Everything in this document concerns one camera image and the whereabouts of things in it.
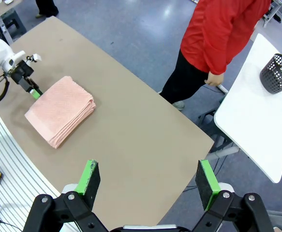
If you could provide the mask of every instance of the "bolt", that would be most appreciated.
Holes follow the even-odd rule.
[[[229,194],[228,192],[224,192],[224,193],[223,193],[223,197],[229,198],[229,197],[230,197],[230,194]]]
[[[47,200],[48,200],[48,198],[47,198],[47,197],[43,197],[43,198],[42,198],[42,203],[47,202]]]
[[[74,196],[73,194],[70,194],[70,195],[68,196],[68,199],[69,199],[69,200],[73,200],[74,197],[75,197],[75,196]]]
[[[255,197],[254,197],[254,196],[252,196],[252,195],[250,195],[250,196],[248,197],[248,200],[250,200],[250,201],[254,201],[254,200],[255,200]]]

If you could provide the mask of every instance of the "black basket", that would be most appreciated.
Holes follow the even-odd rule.
[[[266,90],[272,94],[282,91],[282,55],[275,54],[262,69],[260,80]]]

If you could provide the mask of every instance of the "person's leg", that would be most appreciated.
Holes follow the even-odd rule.
[[[59,11],[58,8],[55,6],[53,0],[35,0],[35,1],[39,8],[40,15],[45,15],[46,17],[58,15]]]
[[[195,94],[205,84],[204,80],[207,78],[208,73],[191,65],[179,51],[175,70],[165,83],[160,95],[171,104],[185,100]]]

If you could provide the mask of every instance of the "pink cloth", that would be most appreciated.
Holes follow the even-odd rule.
[[[92,95],[65,76],[30,107],[25,117],[52,147],[58,148],[95,107]]]

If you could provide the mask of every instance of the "brown table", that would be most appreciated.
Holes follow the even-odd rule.
[[[3,14],[5,14],[6,12],[8,12],[10,9],[14,8],[15,6],[17,6],[19,3],[21,3],[22,0],[14,0],[12,3],[6,5],[4,3],[4,0],[0,3],[0,28],[3,32],[3,35],[6,39],[6,41],[8,42],[8,44],[12,44],[13,40],[11,38],[11,35],[9,33],[9,31],[7,30],[3,20],[1,19],[1,16]]]
[[[93,211],[107,228],[157,224],[213,141],[107,53],[54,17],[12,48],[41,55],[43,61],[32,65],[32,78],[41,90],[70,75],[97,104],[54,149],[24,117],[33,97],[11,83],[0,102],[0,116],[34,165],[62,191],[66,184],[78,182],[87,160],[96,159],[101,184]]]

